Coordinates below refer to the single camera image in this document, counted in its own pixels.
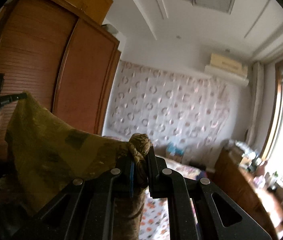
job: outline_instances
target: olive green cloth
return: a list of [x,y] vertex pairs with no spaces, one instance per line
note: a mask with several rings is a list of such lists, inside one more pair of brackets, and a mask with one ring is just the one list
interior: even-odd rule
[[114,236],[118,237],[114,239],[138,239],[147,187],[144,157],[152,146],[147,135],[133,134],[129,142],[121,142],[76,130],[27,95],[10,119],[6,141],[33,211],[38,212],[73,179],[94,179],[114,168],[119,157],[132,154],[140,190],[132,199],[116,200]]

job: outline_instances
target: silver screw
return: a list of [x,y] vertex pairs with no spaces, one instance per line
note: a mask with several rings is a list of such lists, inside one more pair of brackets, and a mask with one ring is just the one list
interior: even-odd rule
[[169,174],[172,173],[172,170],[169,169],[169,168],[165,168],[165,169],[162,170],[162,173],[164,173],[165,175],[169,175]]
[[73,180],[73,184],[78,186],[81,185],[83,183],[83,180],[81,178],[77,178]]
[[120,169],[113,168],[110,172],[111,172],[112,174],[114,174],[114,175],[117,175],[117,174],[120,173]]
[[208,178],[201,178],[200,182],[203,185],[208,185],[210,183],[210,180]]

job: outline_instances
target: yellow box on air conditioner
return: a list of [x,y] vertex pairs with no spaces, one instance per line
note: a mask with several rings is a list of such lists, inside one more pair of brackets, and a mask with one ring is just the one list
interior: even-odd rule
[[247,66],[243,65],[242,63],[236,60],[212,53],[210,58],[210,64],[212,66],[222,68],[224,70],[227,70],[229,72],[247,78],[247,73],[248,73]]

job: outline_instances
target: wooden wardrobe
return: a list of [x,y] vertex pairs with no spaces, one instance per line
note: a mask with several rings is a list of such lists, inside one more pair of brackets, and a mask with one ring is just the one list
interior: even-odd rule
[[[28,90],[69,125],[101,134],[120,52],[119,41],[96,19],[65,0],[14,0],[0,28],[2,95]],[[3,108],[3,161],[15,107]]]

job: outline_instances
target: bed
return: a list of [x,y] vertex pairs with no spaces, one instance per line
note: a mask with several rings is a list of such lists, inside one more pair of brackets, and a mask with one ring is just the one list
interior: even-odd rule
[[[164,159],[168,168],[178,171],[186,178],[198,180],[207,176],[206,172],[200,169],[183,165],[167,158]],[[170,239],[167,199],[153,199],[147,188],[143,216],[140,222],[139,240],[166,239]]]

